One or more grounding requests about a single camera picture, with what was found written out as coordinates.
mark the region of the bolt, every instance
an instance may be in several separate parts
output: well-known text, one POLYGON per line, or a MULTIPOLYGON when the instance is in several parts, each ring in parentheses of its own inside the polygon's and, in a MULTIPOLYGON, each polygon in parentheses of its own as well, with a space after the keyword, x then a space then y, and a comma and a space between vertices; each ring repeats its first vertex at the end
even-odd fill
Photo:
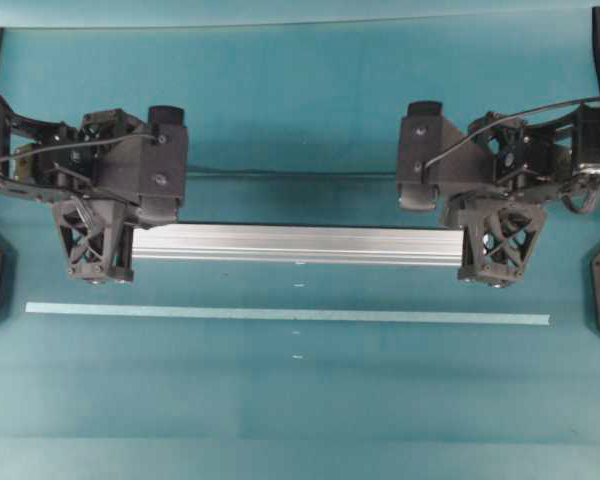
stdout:
POLYGON ((156 173, 153 177, 151 177, 153 179, 153 181, 161 186, 164 187, 167 183, 169 183, 167 181, 167 177, 165 175, 163 175, 162 173, 156 173))
POLYGON ((509 152, 507 153, 507 156, 504 157, 504 166, 509 168, 511 165, 513 165, 513 161, 516 159, 516 156, 509 152))

